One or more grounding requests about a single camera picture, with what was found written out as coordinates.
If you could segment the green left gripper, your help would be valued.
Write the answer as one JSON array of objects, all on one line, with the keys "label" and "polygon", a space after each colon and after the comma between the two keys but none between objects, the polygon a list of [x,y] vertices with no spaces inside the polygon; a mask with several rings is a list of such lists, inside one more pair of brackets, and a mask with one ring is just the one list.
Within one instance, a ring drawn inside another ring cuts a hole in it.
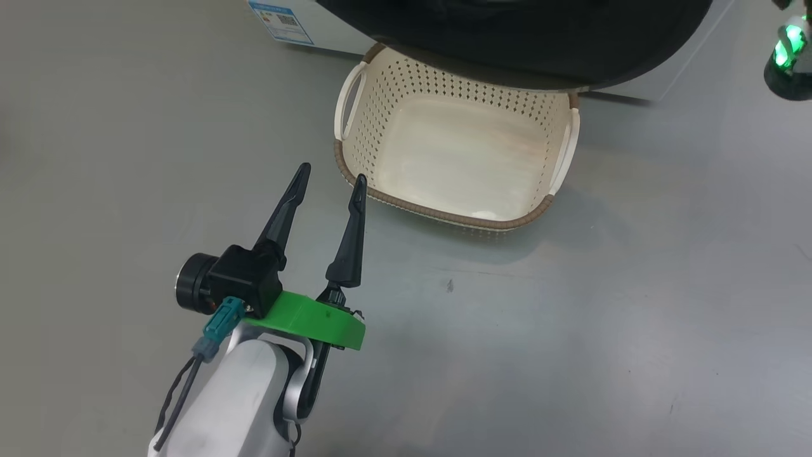
[{"label": "green left gripper", "polygon": [[[311,169],[309,162],[299,165],[253,246],[253,251],[274,257],[278,271],[284,271],[287,265],[286,246],[296,210],[305,198]],[[359,174],[349,199],[349,218],[339,249],[325,275],[333,286],[357,288],[362,283],[366,203],[367,178]],[[251,310],[247,310],[243,321],[261,329],[304,336],[334,347],[362,349],[365,322],[351,310],[287,291],[279,292],[275,301],[272,297],[272,293],[261,289],[244,287],[243,299]]]}]

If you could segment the white washing machine body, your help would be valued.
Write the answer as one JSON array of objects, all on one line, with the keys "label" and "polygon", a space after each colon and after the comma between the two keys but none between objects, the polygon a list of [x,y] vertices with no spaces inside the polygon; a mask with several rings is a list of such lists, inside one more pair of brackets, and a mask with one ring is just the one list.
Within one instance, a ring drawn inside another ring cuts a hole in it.
[{"label": "white washing machine body", "polygon": [[[311,40],[313,48],[361,55],[377,43],[362,34],[336,15],[317,3],[317,0],[260,0],[261,2],[290,8]],[[714,31],[723,21],[723,17],[733,6],[734,0],[712,0],[710,9],[694,35],[684,46],[664,63],[616,86],[588,91],[606,93],[606,95],[625,96],[638,100],[658,101],[664,98],[682,75],[688,64],[698,54]]]}]

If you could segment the black glass washing machine door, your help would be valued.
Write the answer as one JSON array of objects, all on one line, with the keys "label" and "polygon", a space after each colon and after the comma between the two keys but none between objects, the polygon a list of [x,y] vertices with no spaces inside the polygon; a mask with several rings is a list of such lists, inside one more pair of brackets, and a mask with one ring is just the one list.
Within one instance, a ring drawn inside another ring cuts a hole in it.
[{"label": "black glass washing machine door", "polygon": [[412,60],[516,89],[588,91],[655,69],[712,0],[317,0]]}]

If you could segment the cream perforated laundry basket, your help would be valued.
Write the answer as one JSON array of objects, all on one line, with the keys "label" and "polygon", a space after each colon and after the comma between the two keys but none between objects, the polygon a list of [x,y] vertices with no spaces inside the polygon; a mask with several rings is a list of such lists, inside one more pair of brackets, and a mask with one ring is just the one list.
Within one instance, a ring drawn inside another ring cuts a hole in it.
[{"label": "cream perforated laundry basket", "polygon": [[375,44],[343,82],[334,158],[371,199],[470,230],[509,232],[556,200],[581,127],[574,93],[493,86]]}]

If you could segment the blue white energy label sticker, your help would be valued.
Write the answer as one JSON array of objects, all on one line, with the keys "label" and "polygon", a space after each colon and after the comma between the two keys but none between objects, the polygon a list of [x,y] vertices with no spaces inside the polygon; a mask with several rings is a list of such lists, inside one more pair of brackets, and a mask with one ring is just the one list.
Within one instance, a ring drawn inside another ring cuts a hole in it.
[{"label": "blue white energy label sticker", "polygon": [[260,0],[247,0],[247,5],[276,41],[315,46],[292,9],[270,5]]}]

